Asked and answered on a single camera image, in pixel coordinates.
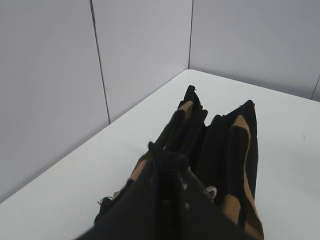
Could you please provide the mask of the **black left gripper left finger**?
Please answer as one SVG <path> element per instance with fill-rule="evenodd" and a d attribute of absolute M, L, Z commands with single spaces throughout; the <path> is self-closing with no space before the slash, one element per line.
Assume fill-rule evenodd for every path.
<path fill-rule="evenodd" d="M 159 240 L 159 171 L 144 162 L 137 180 L 78 240 Z"/>

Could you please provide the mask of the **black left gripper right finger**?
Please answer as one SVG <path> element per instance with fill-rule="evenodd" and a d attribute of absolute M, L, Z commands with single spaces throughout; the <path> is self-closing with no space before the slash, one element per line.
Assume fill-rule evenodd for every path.
<path fill-rule="evenodd" d="M 247 177 L 228 184 L 221 203 L 190 171 L 174 177 L 174 236 L 177 240 L 256 240 L 258 214 Z"/>

